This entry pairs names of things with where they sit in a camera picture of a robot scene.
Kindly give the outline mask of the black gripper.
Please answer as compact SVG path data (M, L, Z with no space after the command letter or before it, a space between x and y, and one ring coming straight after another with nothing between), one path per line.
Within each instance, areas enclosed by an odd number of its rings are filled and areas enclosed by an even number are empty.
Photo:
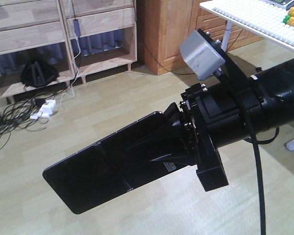
M249 129L233 95L223 84L210 88L197 83L181 95L186 102L184 114L193 124L196 174L205 191L228 185L218 148L249 136ZM150 162L173 162L195 165L187 131L179 119L179 108L171 103L164 111L166 122L126 148L142 150Z

